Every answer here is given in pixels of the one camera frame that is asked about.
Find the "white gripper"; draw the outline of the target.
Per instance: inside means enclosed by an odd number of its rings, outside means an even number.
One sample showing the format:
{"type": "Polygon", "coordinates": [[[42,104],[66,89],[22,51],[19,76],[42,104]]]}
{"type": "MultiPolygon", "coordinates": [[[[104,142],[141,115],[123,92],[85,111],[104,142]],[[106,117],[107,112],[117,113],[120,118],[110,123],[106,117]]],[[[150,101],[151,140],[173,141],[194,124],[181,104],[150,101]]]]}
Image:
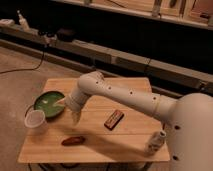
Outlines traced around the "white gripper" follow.
{"type": "Polygon", "coordinates": [[[81,110],[88,100],[88,96],[80,89],[74,89],[65,97],[65,104],[72,110],[71,117],[74,125],[77,125],[81,118],[81,110]]]}

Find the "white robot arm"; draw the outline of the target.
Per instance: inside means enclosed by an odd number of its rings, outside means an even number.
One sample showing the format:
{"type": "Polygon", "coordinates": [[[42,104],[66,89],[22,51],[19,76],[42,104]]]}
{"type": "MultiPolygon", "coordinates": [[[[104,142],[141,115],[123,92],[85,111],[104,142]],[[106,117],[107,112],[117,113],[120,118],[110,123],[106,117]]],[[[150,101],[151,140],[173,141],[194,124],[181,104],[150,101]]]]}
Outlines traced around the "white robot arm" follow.
{"type": "Polygon", "coordinates": [[[79,121],[81,110],[94,95],[106,97],[154,118],[166,126],[170,171],[213,171],[213,97],[191,93],[179,99],[119,87],[95,71],[81,75],[65,97],[79,121]]]}

